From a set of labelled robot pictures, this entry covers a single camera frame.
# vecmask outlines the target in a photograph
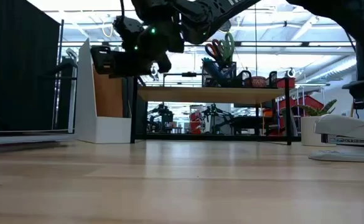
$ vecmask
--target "black robotic arm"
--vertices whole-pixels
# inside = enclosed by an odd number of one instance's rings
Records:
[[[153,62],[159,72],[171,68],[166,55],[183,52],[184,42],[201,44],[230,18],[260,0],[132,0],[139,21],[118,17],[114,28],[123,39],[125,52],[93,47],[98,73],[124,77],[150,74]],[[364,47],[364,0],[288,0],[319,16],[339,23]]]

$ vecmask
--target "potted plant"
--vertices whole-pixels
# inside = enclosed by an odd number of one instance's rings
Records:
[[[330,110],[337,100],[328,102],[322,109],[313,108],[306,105],[297,105],[303,109],[307,116],[301,117],[301,138],[303,146],[335,146],[335,144],[327,144],[321,142],[321,134],[314,132],[314,124],[319,117],[332,113]]]

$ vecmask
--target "black curtain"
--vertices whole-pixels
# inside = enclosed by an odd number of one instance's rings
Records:
[[[0,0],[0,130],[52,129],[59,24],[26,0]]]

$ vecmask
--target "wooden floor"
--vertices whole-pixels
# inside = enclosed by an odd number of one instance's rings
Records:
[[[0,153],[0,223],[364,223],[364,164],[307,158],[317,150],[148,141]]]

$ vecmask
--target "green plant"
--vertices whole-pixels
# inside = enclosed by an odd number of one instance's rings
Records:
[[[337,100],[332,100],[330,102],[328,102],[322,109],[317,109],[317,108],[313,108],[311,106],[307,106],[307,105],[296,105],[298,108],[301,108],[302,110],[304,110],[306,112],[306,114],[308,114],[309,116],[322,116],[325,114],[330,114],[332,113],[334,109],[332,109],[331,111],[329,111],[331,109],[331,107],[333,107],[333,105],[337,102]]]

